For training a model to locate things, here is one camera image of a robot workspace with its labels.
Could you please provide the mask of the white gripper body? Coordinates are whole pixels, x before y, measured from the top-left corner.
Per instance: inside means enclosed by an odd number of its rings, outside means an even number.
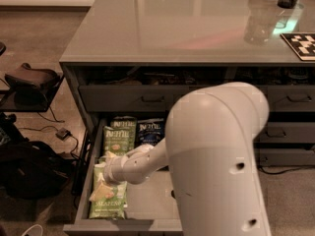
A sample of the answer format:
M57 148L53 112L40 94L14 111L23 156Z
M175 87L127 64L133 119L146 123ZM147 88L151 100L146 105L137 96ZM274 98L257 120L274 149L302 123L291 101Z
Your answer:
M119 185L121 182L125 181L124 177L124 157L115 156L109 158L104 166L103 176L104 180L111 185Z

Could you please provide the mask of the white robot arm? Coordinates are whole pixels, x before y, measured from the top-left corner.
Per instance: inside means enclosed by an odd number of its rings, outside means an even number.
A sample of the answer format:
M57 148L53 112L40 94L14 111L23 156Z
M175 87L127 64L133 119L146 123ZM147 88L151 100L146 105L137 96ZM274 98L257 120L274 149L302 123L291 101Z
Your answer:
M272 236L253 146L268 117L267 98L246 83L189 92L169 111L156 146L107 156L91 199L168 167L184 236Z

